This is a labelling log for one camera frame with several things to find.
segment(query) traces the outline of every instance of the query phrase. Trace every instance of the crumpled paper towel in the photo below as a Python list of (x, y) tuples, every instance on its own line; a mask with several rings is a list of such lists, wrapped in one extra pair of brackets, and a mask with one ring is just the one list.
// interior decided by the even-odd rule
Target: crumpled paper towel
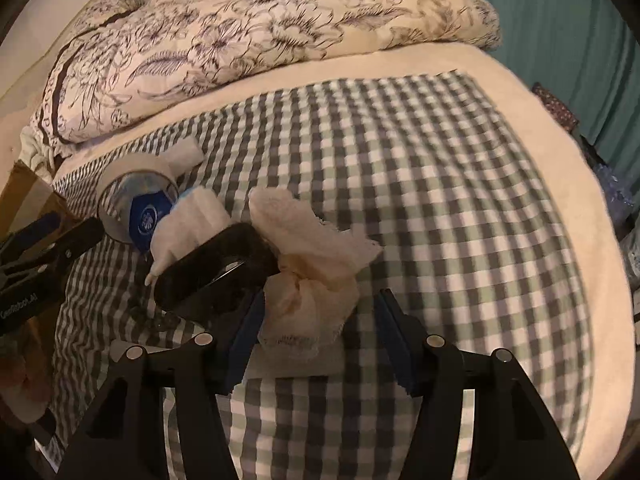
[(358, 303), (356, 274), (382, 248), (361, 226), (338, 231), (287, 189), (249, 193), (252, 225), (276, 249), (280, 273), (264, 286), (258, 340), (270, 357), (308, 360), (340, 335)]

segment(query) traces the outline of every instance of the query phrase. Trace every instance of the floral pillowcase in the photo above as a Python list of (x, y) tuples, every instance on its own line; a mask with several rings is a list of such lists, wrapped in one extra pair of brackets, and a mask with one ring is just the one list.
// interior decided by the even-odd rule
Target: floral pillowcase
[(65, 45), (32, 126), (56, 154), (231, 81), (426, 41), (500, 42), (486, 0), (118, 0)]
[(144, 4), (144, 0), (93, 0), (76, 16), (64, 43), (89, 30), (125, 18)]

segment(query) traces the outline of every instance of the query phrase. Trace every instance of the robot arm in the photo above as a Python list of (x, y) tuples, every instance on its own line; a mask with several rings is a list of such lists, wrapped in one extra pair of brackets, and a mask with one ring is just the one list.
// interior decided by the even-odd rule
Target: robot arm
[[(211, 294), (232, 303), (216, 313), (208, 332), (180, 348), (156, 354), (140, 346), (127, 350), (73, 436), (58, 480), (168, 480), (163, 387), (175, 388), (188, 480), (237, 480), (216, 394), (231, 393), (242, 380), (264, 317), (256, 276), (264, 284), (276, 271), (259, 237), (244, 234), (252, 241), (242, 250), (229, 243), (238, 232), (225, 230), (190, 255), (193, 262), (217, 262), (204, 282), (186, 272), (185, 262), (161, 276), (158, 285), (167, 287), (165, 310), (203, 321)], [(167, 301), (171, 290), (179, 294)], [(401, 480), (451, 478), (465, 389), (476, 391), (470, 479), (579, 480), (553, 418), (508, 350), (497, 349), (490, 356), (458, 350), (402, 313), (390, 290), (376, 296), (374, 314), (398, 384), (409, 395), (422, 397)]]

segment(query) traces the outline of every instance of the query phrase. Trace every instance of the checkered bedsheet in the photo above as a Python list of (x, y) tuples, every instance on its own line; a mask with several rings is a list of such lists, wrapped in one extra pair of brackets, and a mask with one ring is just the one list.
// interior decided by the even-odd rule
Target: checkered bedsheet
[[(376, 338), (372, 295), (460, 349), (512, 349), (574, 457), (591, 395), (588, 311), (564, 227), (529, 155), (476, 83), (459, 72), (332, 80), (247, 99), (161, 128), (56, 185), (79, 215), (95, 209), (98, 176), (129, 152), (159, 153), (194, 136), (206, 161), (178, 181), (213, 189), (247, 219), (254, 186), (288, 187), (340, 229), (363, 225), (384, 247), (358, 277), (344, 327), (342, 376), (249, 380), (219, 399), (244, 479), (396, 478), (418, 404), (394, 382)], [(104, 240), (74, 266), (56, 331), (58, 434), (68, 442), (108, 371), (114, 338), (162, 346), (129, 315), (140, 257)], [(152, 314), (148, 293), (143, 298)], [(473, 398), (465, 396), (455, 478), (466, 478)], [(183, 478), (174, 397), (164, 402), (173, 478)]]

